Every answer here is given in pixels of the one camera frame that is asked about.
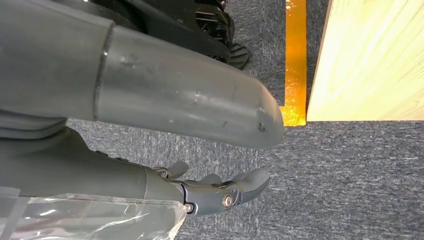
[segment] gray carpet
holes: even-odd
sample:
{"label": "gray carpet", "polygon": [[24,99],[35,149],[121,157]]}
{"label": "gray carpet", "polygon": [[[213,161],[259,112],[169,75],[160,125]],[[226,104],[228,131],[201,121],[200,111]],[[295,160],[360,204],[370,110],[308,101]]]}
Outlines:
{"label": "gray carpet", "polygon": [[[327,1],[308,2],[311,82]],[[252,52],[245,70],[283,104],[285,1],[230,0],[228,10],[237,41]],[[69,126],[113,156],[151,167],[186,161],[188,178],[257,167],[272,174],[259,199],[188,219],[179,240],[424,239],[424,122],[309,123],[264,150],[104,123]]]}

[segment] wooden board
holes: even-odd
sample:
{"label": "wooden board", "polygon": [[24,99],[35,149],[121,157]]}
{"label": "wooden board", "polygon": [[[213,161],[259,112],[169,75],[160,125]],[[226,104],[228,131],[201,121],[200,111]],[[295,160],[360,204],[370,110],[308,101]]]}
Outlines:
{"label": "wooden board", "polygon": [[308,121],[424,120],[424,0],[331,0]]}

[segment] screw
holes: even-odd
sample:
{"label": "screw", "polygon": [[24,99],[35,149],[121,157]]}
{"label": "screw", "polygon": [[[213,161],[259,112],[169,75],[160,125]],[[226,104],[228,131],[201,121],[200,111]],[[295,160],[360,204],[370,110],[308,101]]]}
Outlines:
{"label": "screw", "polygon": [[195,206],[193,206],[193,205],[191,205],[191,204],[189,204],[189,203],[187,203],[187,204],[185,204],[184,205],[184,209],[185,209],[185,211],[187,212],[187,213],[191,213],[191,212],[193,212],[193,210],[195,209]]}
{"label": "screw", "polygon": [[231,194],[227,193],[224,195],[224,198],[222,199],[222,206],[225,210],[228,210],[233,206],[233,196],[231,196]]}
{"label": "screw", "polygon": [[223,9],[225,9],[225,8],[226,8],[226,6],[227,6],[227,4],[228,4],[228,0],[222,0],[220,4],[221,4],[221,7],[222,7]]}

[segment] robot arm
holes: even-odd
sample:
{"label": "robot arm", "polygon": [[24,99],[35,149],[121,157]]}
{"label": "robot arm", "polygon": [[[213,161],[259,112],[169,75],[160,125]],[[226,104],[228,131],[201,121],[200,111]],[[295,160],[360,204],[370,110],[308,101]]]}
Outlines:
{"label": "robot arm", "polygon": [[48,0],[0,4],[3,111],[249,148],[283,136],[277,102],[242,71]]}
{"label": "robot arm", "polygon": [[0,1],[0,187],[172,200],[191,215],[256,198],[264,169],[222,182],[176,180],[88,149],[67,118],[267,148],[283,137],[276,100],[255,78],[166,41],[49,0]]}

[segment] black mechanical part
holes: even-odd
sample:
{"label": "black mechanical part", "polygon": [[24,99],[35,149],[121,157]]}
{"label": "black mechanical part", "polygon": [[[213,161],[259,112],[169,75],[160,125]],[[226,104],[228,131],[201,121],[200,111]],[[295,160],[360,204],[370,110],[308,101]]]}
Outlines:
{"label": "black mechanical part", "polygon": [[[247,48],[233,44],[234,21],[222,0],[51,0],[113,20],[117,25],[148,34],[242,69]],[[236,50],[243,49],[242,54]]]}

